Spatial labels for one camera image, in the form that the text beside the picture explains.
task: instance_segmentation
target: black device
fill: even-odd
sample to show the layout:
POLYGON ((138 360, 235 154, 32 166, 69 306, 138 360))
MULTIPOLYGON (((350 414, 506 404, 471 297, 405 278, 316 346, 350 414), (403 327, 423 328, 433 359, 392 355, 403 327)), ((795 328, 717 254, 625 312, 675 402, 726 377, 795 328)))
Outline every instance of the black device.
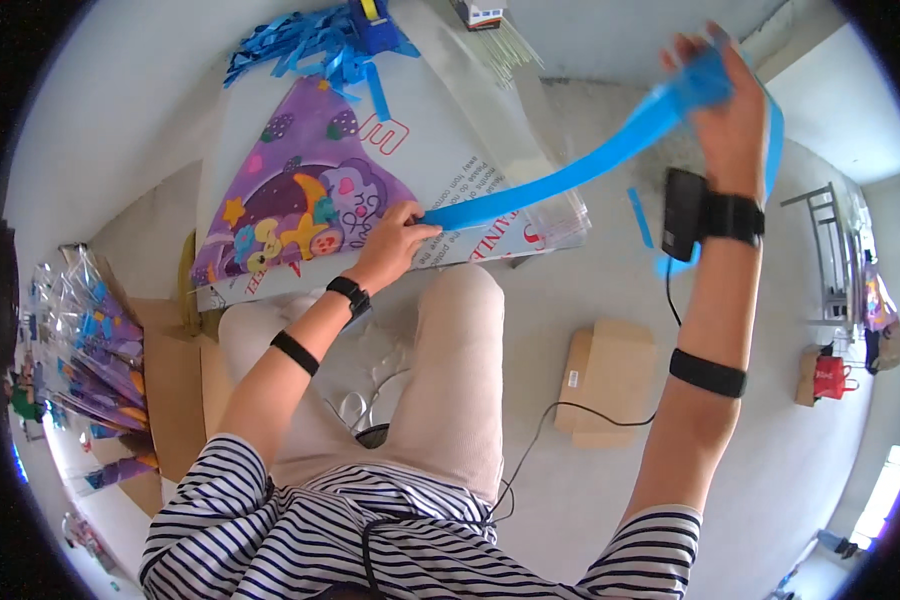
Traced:
POLYGON ((334 277, 334 280, 327 284, 327 291, 343 294, 350 301, 350 312, 353 313, 350 323, 371 309, 370 294, 362 290, 360 284, 353 279, 344 276, 334 277))
POLYGON ((708 237, 729 237, 756 247, 764 234, 764 215, 753 198, 718 194, 702 176, 667 169, 664 191, 663 252, 690 262, 693 245, 708 237))

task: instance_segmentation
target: blue ribbon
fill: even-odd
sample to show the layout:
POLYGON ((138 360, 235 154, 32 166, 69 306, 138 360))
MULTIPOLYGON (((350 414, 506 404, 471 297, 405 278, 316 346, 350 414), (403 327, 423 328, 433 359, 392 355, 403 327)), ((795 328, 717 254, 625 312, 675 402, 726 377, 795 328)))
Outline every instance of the blue ribbon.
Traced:
MULTIPOLYGON (((420 52, 402 31, 397 30, 400 44, 393 51, 404 56, 419 58, 420 52)), ((381 121, 389 121, 390 108, 384 94, 380 75, 373 64, 373 55, 363 50, 353 26, 348 5, 333 6, 324 10, 303 14, 291 12, 277 17, 267 25, 260 25, 253 34, 240 42, 240 48, 230 55, 230 67, 226 70, 223 87, 248 70, 273 59, 276 64, 270 71, 273 77, 283 77, 287 71, 301 76, 321 74, 330 88, 348 102, 360 98, 344 91, 366 80, 370 88, 373 109, 381 121), (300 67, 300 61, 320 52, 323 60, 300 67)))
MULTIPOLYGON (((673 79, 652 90, 621 129, 587 156, 536 181, 428 211, 420 222, 442 226, 444 231, 463 230, 582 186, 659 141, 691 112, 726 102, 732 93, 720 51, 710 46, 673 79)), ((783 113, 769 94, 767 100, 770 125, 765 177, 769 197, 780 168, 783 113)))
POLYGON ((633 207, 633 216, 636 217, 637 227, 640 228, 640 237, 643 238, 643 245, 652 250, 654 248, 654 238, 650 236, 647 217, 643 215, 643 205, 640 203, 640 197, 636 194, 636 187, 626 190, 626 195, 630 198, 630 206, 633 207))

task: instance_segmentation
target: person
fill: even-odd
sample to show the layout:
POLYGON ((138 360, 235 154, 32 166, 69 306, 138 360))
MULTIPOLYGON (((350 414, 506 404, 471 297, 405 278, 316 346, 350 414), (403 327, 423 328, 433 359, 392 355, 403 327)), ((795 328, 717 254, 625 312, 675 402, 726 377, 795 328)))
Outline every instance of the person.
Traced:
POLYGON ((34 397, 33 365, 24 364, 20 373, 11 372, 3 380, 3 393, 13 412, 25 421, 43 421, 45 409, 34 397))
MULTIPOLYGON (((678 35, 674 49, 686 62, 704 44, 678 35)), ((709 186, 762 206, 765 96, 732 45, 722 57, 732 99, 692 115, 709 186)), ((677 68, 669 52, 661 59, 677 68)), ((412 202, 392 206, 343 275, 371 296, 397 280, 421 240, 439 231, 413 224, 422 214, 412 202)), ((759 245, 703 244, 679 349, 746 370, 761 257, 759 245)), ((495 545, 504 295, 493 278, 456 266, 421 295, 412 378, 385 443, 373 450, 308 389, 307 361, 269 346, 284 330, 319 361, 350 318, 348 297, 334 291, 224 314, 220 343, 239 383, 218 433, 150 526, 140 569, 148 596, 684 595, 739 398, 670 376, 609 545, 576 584, 549 582, 495 545)))

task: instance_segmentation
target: left hand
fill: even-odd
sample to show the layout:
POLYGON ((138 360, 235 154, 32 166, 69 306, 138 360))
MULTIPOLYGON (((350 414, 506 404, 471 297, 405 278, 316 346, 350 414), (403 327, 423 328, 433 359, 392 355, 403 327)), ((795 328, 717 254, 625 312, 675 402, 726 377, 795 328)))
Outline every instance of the left hand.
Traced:
POLYGON ((388 208, 366 236, 357 264, 342 275, 357 282, 371 296, 396 282, 410 270, 423 240, 443 230, 435 224, 414 224, 414 218, 422 216, 423 208, 414 201, 402 201, 388 208))

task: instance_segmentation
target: right arm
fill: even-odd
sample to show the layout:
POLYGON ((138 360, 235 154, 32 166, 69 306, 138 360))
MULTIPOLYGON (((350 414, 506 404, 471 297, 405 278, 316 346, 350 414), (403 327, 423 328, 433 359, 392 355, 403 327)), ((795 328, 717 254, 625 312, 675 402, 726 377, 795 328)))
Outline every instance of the right arm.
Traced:
MULTIPOLYGON (((679 35, 675 50, 686 62, 703 43, 699 38, 679 35)), ((662 61, 669 70, 676 68, 666 52, 662 61)), ((732 99, 693 115, 706 157, 708 185, 717 192, 754 198, 762 204, 766 100, 731 44, 723 50, 723 63, 734 87, 732 99)), ((677 336, 678 348, 720 365, 747 369, 761 257, 760 247, 737 240, 711 238, 704 242, 689 307, 677 336)), ((710 481, 739 414, 739 398, 721 396, 669 376, 623 521, 666 504, 702 512, 710 481)))

